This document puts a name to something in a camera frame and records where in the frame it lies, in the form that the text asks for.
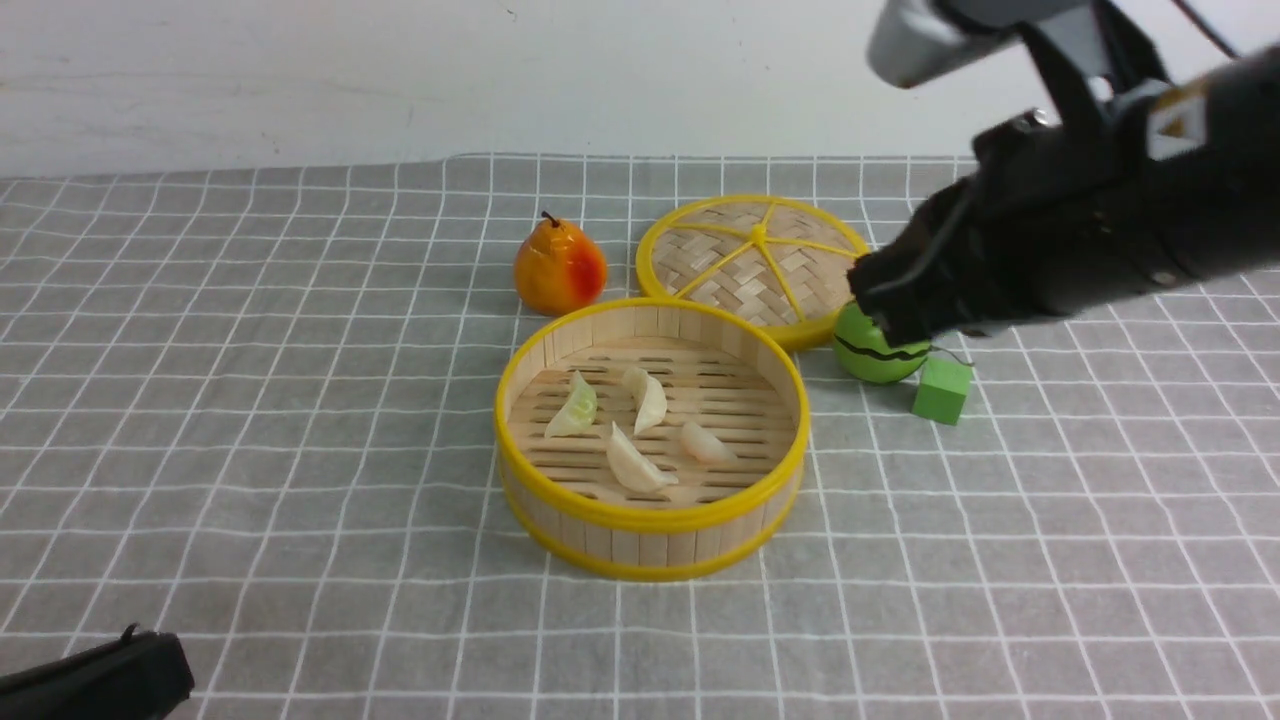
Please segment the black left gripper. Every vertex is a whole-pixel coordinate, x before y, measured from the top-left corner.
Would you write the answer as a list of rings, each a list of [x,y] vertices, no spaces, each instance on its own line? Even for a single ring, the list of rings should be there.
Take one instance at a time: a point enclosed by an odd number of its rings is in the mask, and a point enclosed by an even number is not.
[[[129,625],[106,644],[1,679],[3,719],[165,719],[195,689],[178,635]]]

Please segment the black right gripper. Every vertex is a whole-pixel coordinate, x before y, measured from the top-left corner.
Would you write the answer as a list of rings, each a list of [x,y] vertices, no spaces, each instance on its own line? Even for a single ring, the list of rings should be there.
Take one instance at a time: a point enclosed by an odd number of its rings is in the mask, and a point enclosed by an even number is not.
[[[892,346],[1277,266],[1277,47],[1108,104],[1107,136],[993,128],[977,169],[854,263]]]

